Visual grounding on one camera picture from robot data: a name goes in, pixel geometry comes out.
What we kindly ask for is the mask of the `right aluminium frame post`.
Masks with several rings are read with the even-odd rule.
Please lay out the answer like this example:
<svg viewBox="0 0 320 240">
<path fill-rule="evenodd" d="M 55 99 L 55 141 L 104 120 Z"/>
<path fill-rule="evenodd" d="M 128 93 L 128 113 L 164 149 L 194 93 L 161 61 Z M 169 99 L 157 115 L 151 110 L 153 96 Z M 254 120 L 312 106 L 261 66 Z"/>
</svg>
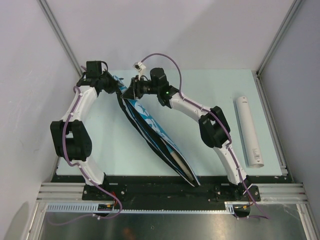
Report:
<svg viewBox="0 0 320 240">
<path fill-rule="evenodd" d="M 275 54 L 277 48 L 279 47 L 280 43 L 282 42 L 283 38 L 285 37 L 287 31 L 289 30 L 290 26 L 292 25 L 294 19 L 296 18 L 298 12 L 300 11 L 304 3 L 305 0 L 294 0 L 292 2 L 267 52 L 265 53 L 261 63 L 259 64 L 255 72 L 258 77 L 261 76 L 264 72 L 267 64 L 272 59 L 273 55 Z"/>
</svg>

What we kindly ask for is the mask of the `aluminium frame post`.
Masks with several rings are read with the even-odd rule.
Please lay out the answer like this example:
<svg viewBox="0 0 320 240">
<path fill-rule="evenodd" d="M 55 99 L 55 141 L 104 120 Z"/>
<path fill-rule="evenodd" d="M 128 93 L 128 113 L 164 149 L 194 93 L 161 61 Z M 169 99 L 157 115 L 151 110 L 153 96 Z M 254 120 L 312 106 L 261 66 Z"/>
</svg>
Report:
<svg viewBox="0 0 320 240">
<path fill-rule="evenodd" d="M 53 30 L 56 38 L 58 39 L 64 53 L 66 54 L 68 60 L 70 61 L 75 72 L 81 76 L 83 74 L 82 68 L 76 58 L 74 51 L 71 48 L 54 12 L 52 11 L 47 0 L 37 0 L 37 3 L 42 10 L 44 16 L 46 17 L 50 27 Z"/>
<path fill-rule="evenodd" d="M 283 38 L 285 37 L 287 31 L 289 30 L 290 26 L 292 25 L 294 19 L 296 18 L 298 12 L 300 11 L 304 3 L 305 0 L 294 0 L 292 2 L 267 52 L 265 53 L 261 63 L 259 64 L 255 72 L 258 77 L 261 76 L 264 72 L 267 64 L 272 59 L 273 55 L 275 54 L 277 48 L 279 47 L 280 43 L 282 42 Z"/>
</svg>

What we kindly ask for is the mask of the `white shuttlecock tube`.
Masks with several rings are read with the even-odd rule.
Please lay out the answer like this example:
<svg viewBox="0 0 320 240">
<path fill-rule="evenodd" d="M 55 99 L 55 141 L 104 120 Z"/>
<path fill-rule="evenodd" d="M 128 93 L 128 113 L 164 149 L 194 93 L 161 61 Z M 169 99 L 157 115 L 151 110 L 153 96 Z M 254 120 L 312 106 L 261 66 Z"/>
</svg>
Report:
<svg viewBox="0 0 320 240">
<path fill-rule="evenodd" d="M 256 169 L 262 168 L 264 161 L 248 98 L 240 96 L 235 102 L 248 166 Z"/>
</svg>

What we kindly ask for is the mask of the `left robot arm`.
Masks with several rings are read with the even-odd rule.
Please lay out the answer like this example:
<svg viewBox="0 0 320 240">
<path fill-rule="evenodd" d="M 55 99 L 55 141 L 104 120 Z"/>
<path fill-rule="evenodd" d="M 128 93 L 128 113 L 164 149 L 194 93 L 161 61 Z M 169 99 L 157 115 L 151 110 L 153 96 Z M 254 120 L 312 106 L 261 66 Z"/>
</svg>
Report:
<svg viewBox="0 0 320 240">
<path fill-rule="evenodd" d="M 113 94 L 119 86 L 105 61 L 87 61 L 83 74 L 72 88 L 74 98 L 67 112 L 60 120 L 50 124 L 56 155 L 70 167 L 79 169 L 85 182 L 94 186 L 93 194 L 100 200 L 110 196 L 111 188 L 103 183 L 105 173 L 91 156 L 93 143 L 85 126 L 85 118 L 102 91 Z"/>
</svg>

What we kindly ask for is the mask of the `left aluminium frame post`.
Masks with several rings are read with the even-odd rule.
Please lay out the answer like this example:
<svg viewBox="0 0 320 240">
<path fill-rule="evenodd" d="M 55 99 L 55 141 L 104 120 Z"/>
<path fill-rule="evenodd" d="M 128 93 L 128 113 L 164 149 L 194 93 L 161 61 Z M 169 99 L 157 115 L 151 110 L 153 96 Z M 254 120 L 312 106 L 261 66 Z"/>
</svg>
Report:
<svg viewBox="0 0 320 240">
<path fill-rule="evenodd" d="M 68 60 L 70 61 L 75 72 L 81 76 L 83 74 L 82 68 L 76 58 L 74 51 L 71 48 L 54 12 L 52 11 L 47 0 L 37 0 L 37 3 L 42 10 L 44 16 L 46 17 L 50 27 L 53 30 L 56 38 L 58 39 L 64 53 L 66 54 Z"/>
</svg>

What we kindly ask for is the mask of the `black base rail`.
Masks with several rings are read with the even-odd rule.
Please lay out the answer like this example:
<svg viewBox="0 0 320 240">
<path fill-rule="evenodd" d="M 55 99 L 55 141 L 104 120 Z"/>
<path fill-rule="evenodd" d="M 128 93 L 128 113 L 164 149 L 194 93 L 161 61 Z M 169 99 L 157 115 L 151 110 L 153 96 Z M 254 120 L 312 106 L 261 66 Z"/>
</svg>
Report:
<svg viewBox="0 0 320 240">
<path fill-rule="evenodd" d="M 194 187 L 180 176 L 106 176 L 101 187 L 114 194 L 123 210 L 206 211 L 221 210 L 224 202 L 247 202 L 243 185 L 225 176 L 200 176 Z"/>
</svg>

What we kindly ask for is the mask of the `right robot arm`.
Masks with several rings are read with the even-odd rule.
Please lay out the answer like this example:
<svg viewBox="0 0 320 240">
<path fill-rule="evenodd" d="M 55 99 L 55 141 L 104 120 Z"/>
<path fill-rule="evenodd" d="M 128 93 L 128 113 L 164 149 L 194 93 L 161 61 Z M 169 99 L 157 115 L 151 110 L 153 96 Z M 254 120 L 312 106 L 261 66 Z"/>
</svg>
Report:
<svg viewBox="0 0 320 240">
<path fill-rule="evenodd" d="M 169 84 L 165 71 L 161 67 L 150 70 L 149 80 L 142 80 L 145 72 L 144 65 L 139 66 L 135 63 L 133 68 L 138 75 L 131 79 L 128 89 L 121 97 L 136 100 L 144 95 L 156 95 L 162 106 L 177 110 L 195 120 L 199 125 L 202 141 L 219 156 L 227 173 L 227 179 L 233 184 L 230 188 L 231 196 L 237 201 L 247 197 L 252 184 L 236 157 L 230 136 L 231 130 L 222 109 L 218 106 L 208 108 L 186 97 L 181 90 Z"/>
</svg>

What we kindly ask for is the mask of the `blue badminton racket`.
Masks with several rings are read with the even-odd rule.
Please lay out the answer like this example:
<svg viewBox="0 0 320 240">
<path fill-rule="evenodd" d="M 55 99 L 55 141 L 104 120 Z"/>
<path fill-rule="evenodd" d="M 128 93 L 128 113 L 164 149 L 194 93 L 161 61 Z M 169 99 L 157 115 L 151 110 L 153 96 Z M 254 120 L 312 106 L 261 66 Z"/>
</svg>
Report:
<svg viewBox="0 0 320 240">
<path fill-rule="evenodd" d="M 185 158 L 171 144 L 166 141 L 162 142 L 164 144 L 163 153 L 167 164 L 192 187 L 199 187 L 201 184 L 198 177 Z"/>
</svg>

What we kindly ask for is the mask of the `blue sport racket bag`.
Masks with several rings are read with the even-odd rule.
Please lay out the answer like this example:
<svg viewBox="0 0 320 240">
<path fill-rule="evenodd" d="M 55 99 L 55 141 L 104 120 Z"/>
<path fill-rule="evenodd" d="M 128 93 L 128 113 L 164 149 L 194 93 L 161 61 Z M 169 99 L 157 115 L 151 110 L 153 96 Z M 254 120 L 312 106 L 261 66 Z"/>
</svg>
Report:
<svg viewBox="0 0 320 240">
<path fill-rule="evenodd" d="M 167 143 L 171 144 L 183 156 L 177 145 L 172 141 L 172 139 L 167 135 L 163 128 L 152 117 L 152 115 L 149 114 L 149 112 L 138 100 L 121 98 L 121 94 L 127 89 L 127 87 L 123 83 L 122 78 L 119 78 L 116 75 L 114 76 L 114 78 L 122 83 L 120 91 L 116 92 L 117 101 L 122 112 L 125 114 L 131 125 L 144 138 L 144 140 L 152 149 L 152 151 L 168 165 L 163 150 L 163 141 L 166 141 Z"/>
</svg>

